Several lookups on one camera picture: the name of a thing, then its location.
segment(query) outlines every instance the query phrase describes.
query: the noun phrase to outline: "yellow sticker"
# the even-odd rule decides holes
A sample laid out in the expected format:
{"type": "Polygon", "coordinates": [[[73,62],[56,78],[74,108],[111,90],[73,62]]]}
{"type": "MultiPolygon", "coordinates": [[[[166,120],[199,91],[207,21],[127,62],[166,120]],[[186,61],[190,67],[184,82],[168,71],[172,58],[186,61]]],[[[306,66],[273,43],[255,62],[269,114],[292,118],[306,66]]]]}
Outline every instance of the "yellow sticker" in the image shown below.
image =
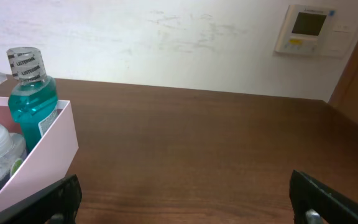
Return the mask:
{"type": "Polygon", "coordinates": [[[300,40],[300,39],[290,39],[289,40],[289,43],[290,44],[296,44],[296,45],[301,45],[302,44],[302,40],[300,40]]]}

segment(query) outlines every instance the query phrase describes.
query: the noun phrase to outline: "lcd display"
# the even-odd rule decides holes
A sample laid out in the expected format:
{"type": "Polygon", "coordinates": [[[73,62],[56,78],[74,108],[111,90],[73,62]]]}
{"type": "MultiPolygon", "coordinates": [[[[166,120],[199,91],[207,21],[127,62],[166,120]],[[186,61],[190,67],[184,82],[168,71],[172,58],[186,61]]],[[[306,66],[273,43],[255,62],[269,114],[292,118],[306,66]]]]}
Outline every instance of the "lcd display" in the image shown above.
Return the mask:
{"type": "Polygon", "coordinates": [[[292,33],[318,36],[326,18],[326,15],[299,12],[292,33]]]}

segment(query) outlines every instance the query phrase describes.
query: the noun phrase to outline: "wall-mounted control panel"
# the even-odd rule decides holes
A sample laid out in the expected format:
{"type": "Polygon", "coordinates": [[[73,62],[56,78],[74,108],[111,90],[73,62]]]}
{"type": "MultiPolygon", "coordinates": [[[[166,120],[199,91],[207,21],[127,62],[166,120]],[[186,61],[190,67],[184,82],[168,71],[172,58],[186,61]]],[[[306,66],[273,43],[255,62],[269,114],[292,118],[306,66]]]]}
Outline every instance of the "wall-mounted control panel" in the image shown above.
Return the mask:
{"type": "Polygon", "coordinates": [[[334,9],[290,5],[276,43],[280,53],[316,55],[331,30],[334,9]]]}

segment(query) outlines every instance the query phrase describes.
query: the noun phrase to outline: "mouthwash bottle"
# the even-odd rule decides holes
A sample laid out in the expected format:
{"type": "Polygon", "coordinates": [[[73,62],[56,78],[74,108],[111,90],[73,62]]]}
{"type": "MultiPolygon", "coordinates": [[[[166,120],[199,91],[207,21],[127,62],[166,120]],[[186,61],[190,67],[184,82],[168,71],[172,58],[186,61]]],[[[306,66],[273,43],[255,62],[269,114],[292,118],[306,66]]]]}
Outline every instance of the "mouthwash bottle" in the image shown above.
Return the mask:
{"type": "Polygon", "coordinates": [[[16,47],[6,53],[12,75],[19,81],[8,106],[22,128],[29,154],[58,115],[56,83],[46,74],[39,49],[16,47]]]}

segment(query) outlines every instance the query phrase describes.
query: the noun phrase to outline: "white wall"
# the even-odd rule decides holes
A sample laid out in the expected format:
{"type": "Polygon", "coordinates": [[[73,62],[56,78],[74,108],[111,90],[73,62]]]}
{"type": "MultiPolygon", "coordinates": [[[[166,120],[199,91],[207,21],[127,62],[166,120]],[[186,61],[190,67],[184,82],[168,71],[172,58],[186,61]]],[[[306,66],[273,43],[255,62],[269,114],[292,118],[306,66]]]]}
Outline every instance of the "white wall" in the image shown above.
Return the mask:
{"type": "Polygon", "coordinates": [[[358,27],[342,59],[274,54],[289,4],[358,24],[358,0],[0,0],[0,72],[33,46],[55,78],[327,101],[358,27]]]}

